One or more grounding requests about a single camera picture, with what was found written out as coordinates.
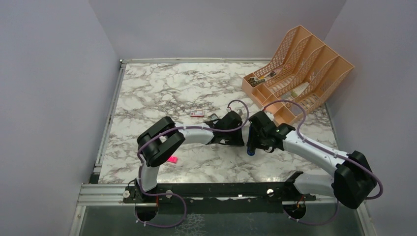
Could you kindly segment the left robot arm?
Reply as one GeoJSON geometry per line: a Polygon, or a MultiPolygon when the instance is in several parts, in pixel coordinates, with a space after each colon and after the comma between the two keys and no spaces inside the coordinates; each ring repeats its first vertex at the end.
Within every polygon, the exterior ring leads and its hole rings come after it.
{"type": "Polygon", "coordinates": [[[181,145],[244,146],[242,126],[243,120],[235,111],[191,126],[175,123],[171,117],[163,117],[137,138],[138,157],[142,164],[136,196],[143,202],[153,199],[159,166],[167,162],[181,145]]]}

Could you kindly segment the orange mesh file organizer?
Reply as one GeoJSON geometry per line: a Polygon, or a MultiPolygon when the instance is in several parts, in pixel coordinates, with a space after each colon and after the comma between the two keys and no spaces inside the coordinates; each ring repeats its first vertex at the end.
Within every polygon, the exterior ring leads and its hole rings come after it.
{"type": "Polygon", "coordinates": [[[270,62],[244,76],[241,88],[278,124],[323,105],[354,66],[299,25],[290,29],[270,62]]]}

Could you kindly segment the red white staple box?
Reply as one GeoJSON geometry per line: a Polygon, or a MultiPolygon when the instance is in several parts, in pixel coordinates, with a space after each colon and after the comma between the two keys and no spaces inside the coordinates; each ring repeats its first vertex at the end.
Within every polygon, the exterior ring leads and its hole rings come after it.
{"type": "Polygon", "coordinates": [[[204,117],[205,116],[205,111],[201,110],[201,109],[191,110],[190,111],[190,116],[191,117],[204,117]]]}

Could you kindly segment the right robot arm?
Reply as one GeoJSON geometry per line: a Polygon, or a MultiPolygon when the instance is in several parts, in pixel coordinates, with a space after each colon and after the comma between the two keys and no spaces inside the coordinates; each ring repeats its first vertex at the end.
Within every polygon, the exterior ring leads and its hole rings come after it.
{"type": "Polygon", "coordinates": [[[344,206],[356,209],[376,187],[366,157],[358,151],[346,153],[313,141],[295,127],[276,125],[264,112],[249,118],[248,152],[256,149],[296,154],[323,169],[325,175],[300,174],[284,186],[284,195],[296,200],[302,194],[335,197],[344,206]]]}

